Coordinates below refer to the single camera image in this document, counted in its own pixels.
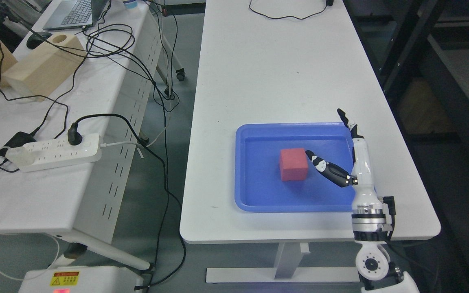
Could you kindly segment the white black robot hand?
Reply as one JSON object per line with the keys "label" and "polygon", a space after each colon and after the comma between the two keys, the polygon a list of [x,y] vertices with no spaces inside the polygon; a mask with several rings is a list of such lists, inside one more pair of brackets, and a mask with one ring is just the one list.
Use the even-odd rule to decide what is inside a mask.
{"label": "white black robot hand", "polygon": [[359,131],[357,123],[348,117],[341,108],[337,113],[350,131],[353,141],[353,169],[351,173],[339,165],[328,162],[317,156],[311,150],[306,150],[306,156],[322,176],[335,185],[354,189],[354,199],[351,204],[354,214],[380,214],[383,213],[383,203],[378,198],[374,186],[372,164],[365,137]]}

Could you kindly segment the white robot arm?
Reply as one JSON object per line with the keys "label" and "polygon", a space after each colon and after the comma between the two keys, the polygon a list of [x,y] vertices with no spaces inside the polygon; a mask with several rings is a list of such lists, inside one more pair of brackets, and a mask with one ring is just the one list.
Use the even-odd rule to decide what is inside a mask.
{"label": "white robot arm", "polygon": [[[396,206],[392,197],[386,201],[392,223],[386,222],[383,211],[372,212],[371,208],[358,209],[353,213],[352,228],[354,241],[361,245],[355,259],[362,293],[418,293],[419,289],[407,271],[402,271],[391,261],[384,245],[389,240],[388,233],[393,232]],[[394,285],[374,288],[372,282],[393,277]]]}

